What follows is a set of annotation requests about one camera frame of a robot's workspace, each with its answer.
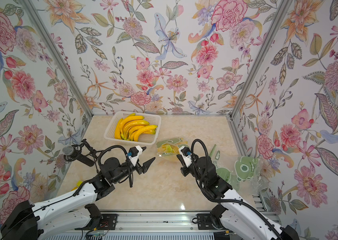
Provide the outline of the zip-top bag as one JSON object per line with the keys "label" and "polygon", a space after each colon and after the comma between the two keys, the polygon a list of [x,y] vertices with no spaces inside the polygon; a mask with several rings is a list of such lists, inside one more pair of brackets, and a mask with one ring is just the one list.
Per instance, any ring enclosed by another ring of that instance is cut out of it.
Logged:
{"label": "zip-top bag", "polygon": [[209,155],[216,167],[217,174],[238,191],[240,183],[237,179],[235,164],[239,160],[239,156],[227,155],[217,145],[211,148]]}
{"label": "zip-top bag", "polygon": [[259,158],[239,156],[234,164],[232,183],[242,196],[256,195],[265,190],[269,181],[261,173],[265,162]]}
{"label": "zip-top bag", "polygon": [[157,156],[166,161],[178,162],[177,155],[180,154],[180,148],[189,148],[188,141],[182,137],[166,139],[157,142]]}

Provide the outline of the yellow banana bunch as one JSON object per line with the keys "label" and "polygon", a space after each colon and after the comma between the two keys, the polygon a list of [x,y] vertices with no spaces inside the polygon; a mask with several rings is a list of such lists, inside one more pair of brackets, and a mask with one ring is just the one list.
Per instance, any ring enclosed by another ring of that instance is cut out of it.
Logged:
{"label": "yellow banana bunch", "polygon": [[133,133],[136,132],[137,130],[141,129],[144,126],[149,126],[149,125],[153,125],[153,124],[151,124],[150,122],[145,120],[145,118],[143,120],[139,120],[139,121],[128,122],[123,128],[124,132],[123,133],[121,132],[122,140],[133,141],[132,140]]}

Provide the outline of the single yellow banana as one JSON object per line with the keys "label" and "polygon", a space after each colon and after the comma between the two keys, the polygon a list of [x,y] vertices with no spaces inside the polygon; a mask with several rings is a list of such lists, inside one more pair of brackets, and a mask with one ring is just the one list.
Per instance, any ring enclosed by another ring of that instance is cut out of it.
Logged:
{"label": "single yellow banana", "polygon": [[155,135],[156,134],[156,129],[158,126],[155,125],[149,125],[149,126],[144,126],[141,129],[137,130],[136,132],[133,133],[132,140],[134,142],[139,141],[139,137],[142,134],[150,134],[150,135]]}
{"label": "single yellow banana", "polygon": [[122,137],[121,137],[121,130],[120,130],[120,125],[121,125],[121,122],[123,121],[123,119],[120,119],[116,125],[116,128],[115,128],[115,132],[114,132],[114,138],[117,139],[117,140],[121,140]]}
{"label": "single yellow banana", "polygon": [[143,120],[145,117],[144,116],[128,116],[125,119],[123,119],[120,123],[120,131],[123,133],[124,130],[124,126],[131,121],[139,121],[139,120]]}

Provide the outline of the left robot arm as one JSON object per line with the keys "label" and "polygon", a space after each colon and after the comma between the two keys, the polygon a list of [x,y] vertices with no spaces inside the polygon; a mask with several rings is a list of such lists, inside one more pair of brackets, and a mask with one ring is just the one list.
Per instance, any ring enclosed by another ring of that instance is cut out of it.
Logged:
{"label": "left robot arm", "polygon": [[145,147],[126,150],[113,145],[102,151],[90,150],[97,174],[83,181],[76,190],[31,204],[19,203],[0,229],[3,240],[45,240],[69,230],[96,231],[106,220],[95,202],[108,196],[125,180],[133,186],[133,173],[145,174],[154,158],[139,163]]}

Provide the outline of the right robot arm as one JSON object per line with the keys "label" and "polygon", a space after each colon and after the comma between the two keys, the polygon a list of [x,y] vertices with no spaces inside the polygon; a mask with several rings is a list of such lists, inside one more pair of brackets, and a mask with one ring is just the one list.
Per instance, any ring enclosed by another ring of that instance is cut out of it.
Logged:
{"label": "right robot arm", "polygon": [[297,231],[269,219],[245,201],[217,174],[210,157],[177,155],[183,176],[192,175],[204,197],[217,205],[211,210],[215,225],[236,233],[243,240],[298,240]]}

